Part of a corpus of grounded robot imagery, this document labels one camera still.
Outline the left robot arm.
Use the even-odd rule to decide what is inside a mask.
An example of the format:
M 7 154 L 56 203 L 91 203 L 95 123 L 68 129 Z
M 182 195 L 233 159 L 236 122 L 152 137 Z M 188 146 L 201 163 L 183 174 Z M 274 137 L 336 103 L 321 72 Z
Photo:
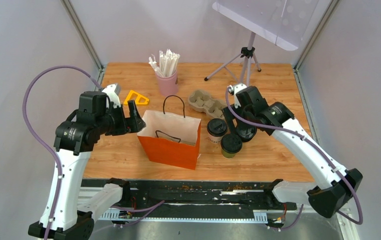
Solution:
M 32 223 L 28 234 L 38 239 L 87 240 L 95 222 L 113 205 L 127 206 L 132 200 L 130 183 L 111 178 L 102 190 L 84 204 L 78 204 L 84 170 L 102 135 L 121 136 L 145 127 L 136 103 L 127 103 L 129 116 L 115 93 L 86 91 L 78 108 L 55 131 L 52 151 L 54 176 L 46 209 Z

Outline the black cup lid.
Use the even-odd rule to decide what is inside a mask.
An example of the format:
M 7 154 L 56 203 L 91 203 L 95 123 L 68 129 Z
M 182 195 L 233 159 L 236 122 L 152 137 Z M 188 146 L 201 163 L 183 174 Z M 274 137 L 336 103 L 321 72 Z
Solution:
M 237 154 L 243 147 L 241 138 L 232 133 L 225 134 L 220 141 L 221 149 L 228 154 Z
M 227 123 L 221 118 L 213 118 L 207 123 L 207 132 L 213 137 L 222 137 L 227 131 Z

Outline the green paper cup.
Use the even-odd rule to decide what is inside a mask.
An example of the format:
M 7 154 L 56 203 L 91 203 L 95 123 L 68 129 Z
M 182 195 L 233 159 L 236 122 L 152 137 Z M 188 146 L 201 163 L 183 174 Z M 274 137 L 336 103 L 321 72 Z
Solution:
M 231 159 L 231 158 L 234 158 L 236 156 L 237 153 L 239 153 L 240 151 L 229 151 L 229 150 L 226 150 L 226 149 L 221 149 L 221 154 L 224 158 L 227 158 L 227 159 Z

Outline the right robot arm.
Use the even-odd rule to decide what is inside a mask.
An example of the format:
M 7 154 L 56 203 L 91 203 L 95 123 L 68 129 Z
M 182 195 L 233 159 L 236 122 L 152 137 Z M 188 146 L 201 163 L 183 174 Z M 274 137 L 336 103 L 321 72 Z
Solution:
M 278 179 L 264 194 L 267 207 L 276 209 L 283 203 L 310 205 L 319 215 L 331 218 L 342 215 L 341 208 L 354 200 L 358 219 L 348 215 L 351 222 L 361 225 L 363 211 L 357 189 L 363 179 L 356 169 L 347 169 L 330 156 L 304 130 L 295 115 L 282 102 L 268 104 L 257 87 L 243 83 L 229 85 L 225 95 L 226 108 L 238 122 L 253 126 L 283 144 L 307 169 L 313 182 L 289 182 Z

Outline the orange paper bag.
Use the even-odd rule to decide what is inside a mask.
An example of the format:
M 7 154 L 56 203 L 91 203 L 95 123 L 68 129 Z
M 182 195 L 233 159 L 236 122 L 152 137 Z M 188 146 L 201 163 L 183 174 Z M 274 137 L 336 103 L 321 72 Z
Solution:
M 146 110 L 143 121 L 146 126 L 137 133 L 138 140 L 151 162 L 195 170 L 200 156 L 202 120 L 182 113 L 166 111 L 167 96 L 162 111 Z

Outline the white paper cup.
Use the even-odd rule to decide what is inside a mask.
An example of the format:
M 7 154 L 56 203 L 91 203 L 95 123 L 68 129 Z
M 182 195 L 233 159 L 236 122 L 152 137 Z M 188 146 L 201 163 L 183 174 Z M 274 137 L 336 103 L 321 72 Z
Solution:
M 212 135 L 212 134 L 208 134 L 208 138 L 209 140 L 212 142 L 212 143 L 220 143 L 222 138 L 224 137 L 225 134 L 222 134 L 222 135 Z

